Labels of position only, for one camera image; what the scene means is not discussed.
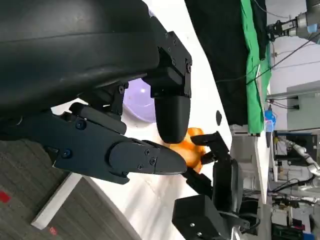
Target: wire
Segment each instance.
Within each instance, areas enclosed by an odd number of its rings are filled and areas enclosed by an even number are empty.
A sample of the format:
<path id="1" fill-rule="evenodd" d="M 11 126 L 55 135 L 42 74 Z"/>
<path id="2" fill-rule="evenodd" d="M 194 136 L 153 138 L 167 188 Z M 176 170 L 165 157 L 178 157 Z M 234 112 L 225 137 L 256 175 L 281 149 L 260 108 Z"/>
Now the wire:
<path id="1" fill-rule="evenodd" d="M 245 74 L 245 75 L 243 75 L 243 76 L 239 76 L 239 77 L 237 77 L 237 78 L 220 79 L 220 80 L 218 80 L 218 81 L 215 81 L 215 84 L 218 84 L 218 83 L 220 83 L 220 82 L 233 82 L 233 81 L 237 81 L 237 80 L 242 80 L 242 79 L 245 78 L 247 75 L 249 75 L 250 73 L 252 73 L 252 72 L 256 69 L 256 67 L 258 67 L 259 65 L 260 65 L 260 63 L 257 64 L 257 65 L 255 65 L 247 74 Z"/>
<path id="2" fill-rule="evenodd" d="M 246 85 L 249 85 L 250 83 L 252 83 L 253 81 L 255 81 L 256 79 L 258 79 L 259 77 L 261 77 L 263 74 L 269 72 L 270 70 L 274 69 L 276 66 L 278 66 L 280 63 L 282 63 L 283 61 L 285 61 L 286 59 L 288 59 L 289 57 L 291 57 L 293 54 L 295 54 L 297 51 L 299 51 L 300 49 L 302 49 L 304 46 L 306 46 L 308 43 L 310 43 L 313 39 L 315 39 L 316 37 L 318 37 L 320 35 L 320 32 L 318 32 L 316 35 L 314 35 L 313 37 L 311 37 L 307 42 L 305 42 L 304 44 L 302 44 L 300 47 L 298 47 L 296 50 L 294 50 L 292 53 L 290 53 L 288 56 L 284 57 L 283 59 L 281 59 L 280 61 L 278 61 L 276 64 L 274 64 L 273 66 L 269 67 L 267 70 L 265 70 L 263 73 L 261 73 L 259 76 L 255 77 L 254 79 L 250 80 L 249 82 L 247 82 Z"/>
<path id="3" fill-rule="evenodd" d="M 292 179 L 286 181 L 284 184 L 282 184 L 282 185 L 280 185 L 280 186 L 277 186 L 277 187 L 276 187 L 275 189 L 273 189 L 271 192 L 277 191 L 277 189 L 282 188 L 283 186 L 285 186 L 286 184 L 290 183 L 290 182 L 293 181 L 293 180 L 297 180 L 297 181 L 299 182 L 299 179 L 297 179 L 297 178 L 292 178 Z"/>
<path id="4" fill-rule="evenodd" d="M 283 189 L 288 189 L 288 188 L 291 188 L 291 187 L 293 187 L 293 186 L 295 186 L 295 185 L 302 186 L 302 185 L 304 185 L 304 184 L 306 184 L 306 183 L 311 182 L 313 179 L 315 179 L 315 177 L 316 177 L 316 176 L 313 175 L 311 178 L 309 178 L 309 179 L 307 179 L 307 180 L 297 181 L 297 182 L 295 182 L 295 183 L 291 183 L 291 184 L 289 184 L 289 185 L 287 185 L 287 186 L 280 187 L 279 189 L 277 189 L 277 190 L 275 190 L 275 191 L 273 190 L 272 192 L 273 192 L 273 193 L 277 193 L 277 192 L 279 192 L 279 191 L 281 191 L 281 190 L 283 190 Z"/>
<path id="5" fill-rule="evenodd" d="M 270 14 L 270 15 L 275 16 L 275 17 L 278 17 L 278 18 L 281 18 L 281 19 L 290 19 L 290 17 L 288 17 L 288 16 L 276 15 L 276 14 L 274 14 L 274 13 L 272 13 L 272 12 L 269 12 L 269 11 L 265 10 L 265 9 L 263 9 L 263 8 L 259 5 L 259 3 L 257 2 L 257 0 L 254 0 L 254 1 L 255 1 L 256 5 L 257 5 L 262 11 L 264 11 L 265 13 Z"/>
<path id="6" fill-rule="evenodd" d="M 252 230 L 255 230 L 261 223 L 260 218 L 254 213 L 240 213 L 240 214 L 238 214 L 238 216 L 240 218 L 242 218 L 242 217 L 256 218 L 256 220 L 257 220 L 256 224 L 252 225 L 249 229 L 242 231 L 241 232 L 242 234 L 245 234 L 247 232 L 251 232 Z"/>
<path id="7" fill-rule="evenodd" d="M 287 55 L 286 57 L 284 57 L 283 59 L 281 59 L 279 62 L 277 62 L 276 64 L 274 64 L 273 66 L 269 67 L 267 70 L 265 70 L 263 73 L 261 73 L 260 75 L 256 76 L 255 78 L 251 79 L 249 82 L 246 83 L 246 85 L 251 84 L 253 81 L 255 81 L 256 79 L 260 78 L 262 75 L 266 74 L 267 72 L 269 72 L 270 70 L 274 69 L 276 66 L 278 66 L 280 63 L 282 63 L 283 61 L 285 61 L 286 59 L 288 59 L 289 57 L 291 57 L 293 54 L 295 54 L 297 51 L 299 51 L 300 49 L 304 48 L 308 43 L 310 43 L 313 39 L 315 39 L 316 37 L 318 37 L 320 35 L 320 32 L 318 32 L 316 35 L 314 35 L 313 37 L 311 37 L 308 41 L 306 41 L 304 44 L 302 44 L 301 46 L 299 46 L 296 50 L 294 50 L 293 52 L 291 52 L 289 55 Z M 237 77 L 237 78 L 233 78 L 233 79 L 220 79 L 218 81 L 215 82 L 215 84 L 221 83 L 221 82 L 233 82 L 233 81 L 238 81 L 238 80 L 242 80 L 244 77 L 246 77 L 248 74 L 252 73 L 254 71 L 254 69 L 258 66 L 254 66 L 253 69 L 248 72 L 246 75 L 243 75 L 241 77 Z"/>
<path id="8" fill-rule="evenodd" d="M 290 106 L 286 106 L 284 104 L 281 104 L 279 102 L 271 102 L 271 101 L 268 101 L 269 104 L 272 104 L 274 106 L 277 106 L 279 108 L 282 108 L 282 109 L 295 109 L 294 107 L 290 107 Z"/>
<path id="9" fill-rule="evenodd" d="M 272 98 L 272 99 L 269 99 L 270 101 L 273 100 L 273 101 L 281 101 L 281 100 L 288 100 L 288 99 L 296 99 L 295 96 L 292 96 L 292 97 L 284 97 L 284 98 Z"/>
<path id="10" fill-rule="evenodd" d="M 305 45 L 304 48 L 309 47 L 309 46 L 313 46 L 313 45 L 318 45 L 318 44 L 317 44 L 317 43 L 311 43 L 311 44 Z M 294 51 L 294 50 L 282 51 L 282 52 L 280 52 L 280 53 L 277 53 L 277 52 L 276 52 L 275 57 L 277 57 L 277 56 L 279 56 L 279 55 L 281 55 L 281 54 L 292 53 L 293 51 Z"/>

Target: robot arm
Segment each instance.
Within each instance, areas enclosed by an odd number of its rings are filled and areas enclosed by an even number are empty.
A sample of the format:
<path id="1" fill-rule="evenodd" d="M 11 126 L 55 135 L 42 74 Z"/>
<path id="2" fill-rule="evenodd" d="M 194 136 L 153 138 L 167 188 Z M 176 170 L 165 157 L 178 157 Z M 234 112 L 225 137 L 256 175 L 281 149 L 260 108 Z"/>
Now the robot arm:
<path id="1" fill-rule="evenodd" d="M 308 170 L 317 178 L 320 178 L 320 166 L 319 164 L 312 159 L 312 157 L 307 153 L 307 150 L 296 144 L 293 141 L 287 140 L 284 137 L 278 137 L 279 141 L 286 144 L 288 148 L 293 148 L 301 157 L 305 159 L 308 163 Z"/>
<path id="2" fill-rule="evenodd" d="M 118 184 L 129 172 L 187 170 L 173 150 L 124 136 L 137 78 L 151 87 L 164 142 L 181 142 L 189 124 L 191 55 L 143 1 L 12 0 L 0 15 L 0 140 L 38 142 L 54 167 Z M 88 105 L 51 112 L 76 98 Z"/>
<path id="3" fill-rule="evenodd" d="M 268 26 L 270 40 L 278 37 L 297 36 L 309 40 L 319 32 L 320 24 L 320 0 L 306 0 L 307 11 L 299 14 L 296 18 L 281 22 L 278 20 L 275 24 Z M 319 37 L 312 39 L 312 42 L 318 43 Z"/>

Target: orange object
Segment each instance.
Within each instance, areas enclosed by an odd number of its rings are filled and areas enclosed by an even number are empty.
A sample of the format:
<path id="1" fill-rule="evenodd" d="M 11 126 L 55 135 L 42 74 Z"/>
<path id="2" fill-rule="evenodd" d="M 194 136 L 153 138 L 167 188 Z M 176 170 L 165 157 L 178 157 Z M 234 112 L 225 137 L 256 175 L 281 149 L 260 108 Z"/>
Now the orange object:
<path id="1" fill-rule="evenodd" d="M 197 173 L 202 168 L 201 157 L 206 153 L 204 146 L 197 146 L 191 141 L 191 137 L 203 135 L 201 128 L 190 127 L 184 140 L 179 144 L 171 144 L 170 149 L 180 154 L 189 168 L 193 168 Z"/>

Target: white tabletop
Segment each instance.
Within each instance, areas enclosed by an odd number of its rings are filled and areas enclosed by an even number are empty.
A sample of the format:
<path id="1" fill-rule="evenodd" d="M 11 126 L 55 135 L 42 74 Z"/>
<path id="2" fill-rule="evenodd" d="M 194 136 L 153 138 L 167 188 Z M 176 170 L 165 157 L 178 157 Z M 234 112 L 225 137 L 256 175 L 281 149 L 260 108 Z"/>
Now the white tabletop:
<path id="1" fill-rule="evenodd" d="M 219 131 L 230 149 L 232 135 L 213 78 L 213 74 L 192 26 L 184 0 L 145 0 L 149 9 L 167 31 L 174 31 L 192 56 L 191 112 L 189 127 L 201 128 L 205 134 Z M 216 111 L 222 114 L 221 125 Z M 161 143 L 155 123 L 143 123 L 126 112 L 122 121 L 127 125 L 126 136 Z M 212 179 L 212 164 L 202 169 Z M 90 178 L 89 182 L 113 202 L 142 240 L 183 240 L 172 224 L 174 202 L 178 198 L 196 195 L 181 175 L 162 176 L 129 173 L 130 181 L 119 185 Z"/>
<path id="2" fill-rule="evenodd" d="M 261 200 L 267 203 L 268 181 L 269 181 L 269 162 L 270 147 L 267 147 L 266 132 L 263 130 L 260 137 L 254 137 L 254 153 L 258 168 Z"/>

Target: white cable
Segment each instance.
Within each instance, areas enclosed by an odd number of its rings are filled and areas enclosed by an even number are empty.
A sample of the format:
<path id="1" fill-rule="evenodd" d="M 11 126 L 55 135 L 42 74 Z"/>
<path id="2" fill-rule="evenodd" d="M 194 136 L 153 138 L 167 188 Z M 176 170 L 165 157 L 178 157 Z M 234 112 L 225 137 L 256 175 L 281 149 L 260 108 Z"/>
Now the white cable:
<path id="1" fill-rule="evenodd" d="M 253 0 L 253 1 L 255 1 L 255 3 L 257 4 L 257 6 L 258 6 L 262 11 L 264 11 L 264 12 L 267 13 L 267 14 L 270 14 L 270 15 L 272 15 L 272 16 L 275 16 L 275 17 L 281 18 L 281 19 L 290 19 L 290 17 L 288 17 L 288 16 L 280 16 L 280 15 L 274 14 L 274 13 L 272 13 L 272 12 L 269 12 L 269 11 L 263 9 L 263 8 L 259 5 L 259 3 L 257 2 L 257 0 Z"/>

